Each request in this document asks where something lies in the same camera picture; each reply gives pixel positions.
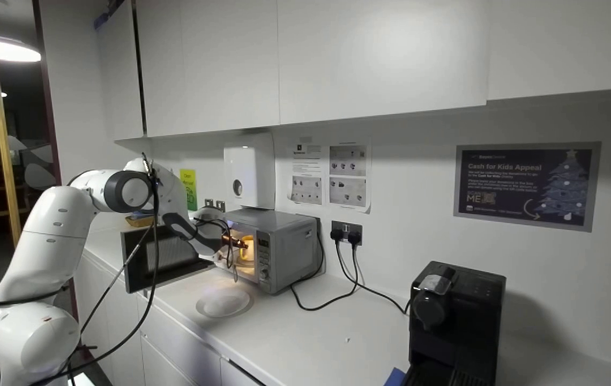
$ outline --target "white countertop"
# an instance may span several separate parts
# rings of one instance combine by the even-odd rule
[[[221,270],[162,284],[157,307],[178,318],[223,355],[265,384],[384,384],[391,366],[406,369],[410,324],[390,303],[363,291],[321,311],[297,309],[294,296],[253,294],[253,304],[228,320],[207,320],[195,304],[202,294],[235,284]],[[335,277],[297,284],[303,304],[318,304],[350,290]]]
[[[84,255],[96,256],[112,270],[119,268],[119,217],[102,217],[89,231]],[[250,307],[228,320],[207,320],[195,304],[204,294],[238,284],[250,294]],[[312,307],[347,291],[352,284],[337,277],[314,277],[297,284],[303,304]],[[396,366],[410,366],[410,320],[390,303],[362,290],[321,311],[297,309],[294,296],[264,296],[249,283],[209,268],[158,284],[154,307],[205,341],[219,355],[234,360],[265,384],[380,386]],[[611,365],[576,351],[502,334],[500,386],[607,386]]]

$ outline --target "wall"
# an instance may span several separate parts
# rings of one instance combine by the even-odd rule
[[[340,277],[328,242],[330,219],[356,220],[363,225],[360,264],[369,284],[406,297],[410,283],[430,259],[492,270],[508,277],[508,334],[543,338],[611,361],[611,92],[297,125],[273,134],[276,207],[321,217],[330,274]],[[369,145],[369,214],[286,198],[286,152],[297,137],[323,147],[340,142]],[[199,202],[228,198],[221,147],[235,138],[238,132],[168,137],[154,138],[151,147],[157,161],[176,172],[197,168]],[[539,142],[603,142],[592,231],[452,217],[457,145]]]
[[[40,0],[44,64],[61,182],[84,168],[121,166],[132,152],[105,134],[94,16],[102,0]]]

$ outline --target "cabinet door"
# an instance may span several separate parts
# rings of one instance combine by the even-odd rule
[[[242,372],[235,365],[221,360],[221,384],[223,386],[258,386],[262,381]]]
[[[82,324],[112,279],[112,268],[100,264],[89,252],[84,252],[84,259],[73,274]],[[121,341],[137,324],[141,311],[144,309],[138,307],[138,299],[134,299],[132,294],[127,294],[121,283],[113,284],[82,336],[85,345],[96,345],[96,350],[91,350],[91,355],[100,355],[117,341]],[[98,365],[112,384],[141,386],[144,372],[138,336],[134,334],[127,345],[121,345]]]
[[[278,122],[276,0],[138,0],[147,134]]]
[[[112,138],[144,134],[132,5],[119,8],[98,27],[98,59],[105,93],[105,125]]]
[[[195,386],[162,353],[141,338],[146,386]]]
[[[280,122],[481,105],[489,0],[280,0]]]
[[[171,315],[151,307],[138,333],[176,366],[176,371],[195,384],[219,384],[219,353],[213,353],[195,333]]]
[[[611,88],[611,1],[492,0],[489,99]]]

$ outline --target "black coffee machine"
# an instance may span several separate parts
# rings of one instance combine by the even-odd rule
[[[442,261],[416,277],[406,386],[494,386],[504,283]]]

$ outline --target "poster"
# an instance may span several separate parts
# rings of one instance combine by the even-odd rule
[[[592,227],[599,143],[463,145],[457,214]]]

